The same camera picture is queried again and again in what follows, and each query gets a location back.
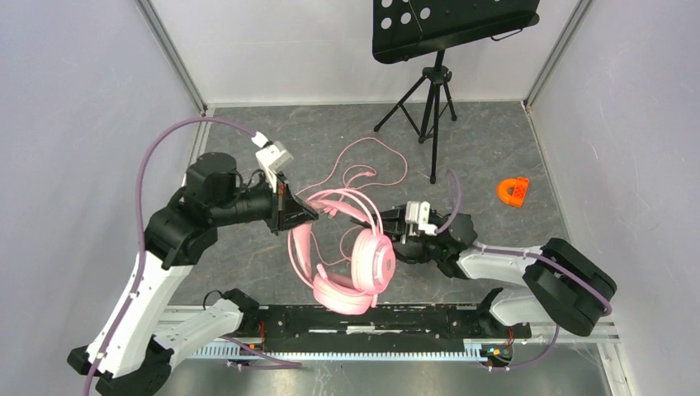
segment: tripod leg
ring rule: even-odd
[[[450,95],[450,87],[447,86],[445,82],[445,96],[447,97],[447,105],[450,106],[450,113],[452,113],[452,120],[457,121],[457,114],[455,113],[455,105],[452,103],[452,95]]]
[[[430,121],[430,108],[433,106],[433,99],[435,98],[435,92],[440,92],[439,87],[435,84],[430,84],[430,91],[428,91],[428,101],[425,102],[425,112],[423,113],[423,123],[420,125],[420,135],[418,137],[418,143],[423,143],[425,140],[421,140],[426,135],[428,131],[428,121]]]
[[[420,87],[420,84],[422,84],[423,81],[425,81],[425,76],[422,76],[421,78],[419,78],[419,80],[411,87],[411,89],[409,89],[409,91],[406,92],[406,94],[404,95],[404,97],[402,97],[402,98],[399,100],[399,102],[396,103],[396,105],[394,106],[394,108],[392,108],[391,111],[389,111],[389,113],[387,113],[387,114],[384,116],[384,118],[382,118],[381,121],[379,121],[379,124],[375,125],[375,127],[374,127],[374,131],[375,131],[375,132],[379,132],[379,129],[381,128],[381,126],[382,126],[385,122],[387,122],[387,121],[389,120],[389,118],[391,118],[391,116],[393,116],[394,113],[396,113],[397,110],[399,110],[399,107],[402,107],[402,106],[404,105],[404,102],[407,101],[407,100],[409,99],[409,97],[411,97],[411,95],[414,94],[415,90],[418,89],[418,87]]]
[[[440,87],[435,90],[435,115],[433,116],[433,162],[430,165],[430,184],[435,184],[435,167],[438,165],[438,122],[440,121]]]

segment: gray floor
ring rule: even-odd
[[[407,107],[414,116],[422,115],[423,105]],[[430,172],[431,142],[418,144],[400,112],[380,133],[372,132],[389,109],[390,105],[251,107],[221,109],[215,115],[282,141],[295,156],[286,171],[294,191],[323,180],[346,145],[363,136],[376,136],[409,160],[409,175],[404,182],[366,189],[380,210],[407,200],[428,200],[434,208],[447,212],[450,204],[446,171],[451,168],[461,179],[462,212],[472,214],[481,242],[532,246],[543,244],[552,236],[565,236],[537,142],[519,103],[457,103],[459,120],[451,122],[448,116],[441,119],[435,186],[428,184],[426,176]],[[246,177],[257,165],[250,140],[222,125],[211,127],[206,151],[233,154]],[[341,186],[343,171],[355,163],[366,163],[379,170],[379,182],[392,182],[403,172],[403,163],[394,154],[379,144],[362,142],[348,150],[340,172],[326,186]],[[521,209],[504,205],[495,193],[500,181],[518,176],[530,179]],[[338,240],[349,227],[344,217],[314,224],[324,257],[339,257]],[[434,265],[402,265],[397,267],[380,302],[478,302],[496,285],[492,281],[450,280]],[[310,290],[291,268],[286,235],[275,237],[263,223],[221,229],[219,242],[206,251],[171,304],[200,304],[207,291],[234,287],[261,304],[314,303]]]

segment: orange object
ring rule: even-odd
[[[525,177],[505,179],[500,182],[499,187],[496,189],[496,193],[499,195],[501,201],[506,205],[519,208],[523,206],[525,194],[527,193],[527,186],[529,184],[530,179]]]

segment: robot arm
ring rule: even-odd
[[[512,290],[492,290],[482,303],[482,308],[488,308],[504,326],[553,321],[587,337],[606,309],[591,290],[607,301],[617,291],[610,276],[563,239],[551,238],[545,245],[534,247],[487,246],[476,241],[471,217],[461,213],[447,229],[436,233],[447,217],[431,210],[428,202],[410,201],[382,212],[381,218],[385,233],[394,242],[396,257],[402,262],[433,261],[447,277],[493,279],[515,285]]]
[[[97,338],[71,351],[69,364],[85,375],[100,359],[97,390],[101,394],[152,394],[170,371],[207,342],[235,331],[244,320],[249,298],[225,295],[212,307],[174,328],[154,332],[173,293],[218,239],[217,228],[231,224],[266,222],[277,234],[318,219],[309,206],[290,192],[281,169],[291,155],[280,144],[261,138],[253,142],[262,166],[258,183],[244,185],[236,161],[224,153],[206,153],[187,169],[185,185],[168,205],[156,212],[145,230],[146,265],[139,291],[130,294],[135,269],[117,306]],[[131,306],[119,323],[106,353],[98,348],[127,298]]]

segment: music stand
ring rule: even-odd
[[[456,45],[490,37],[500,41],[536,25],[539,0],[374,0],[372,55],[382,64],[395,64],[437,52],[435,63],[423,69],[423,75],[398,103],[374,127],[375,132],[401,109],[418,134],[418,142],[433,138],[430,183],[435,184],[438,162],[438,120],[449,107],[452,121],[457,120],[447,83],[452,72],[442,65],[445,50]],[[497,35],[513,32],[504,37]],[[430,81],[428,99],[420,129],[404,103],[425,82]],[[440,111],[440,90],[445,90],[447,104]],[[430,113],[433,127],[428,130]]]

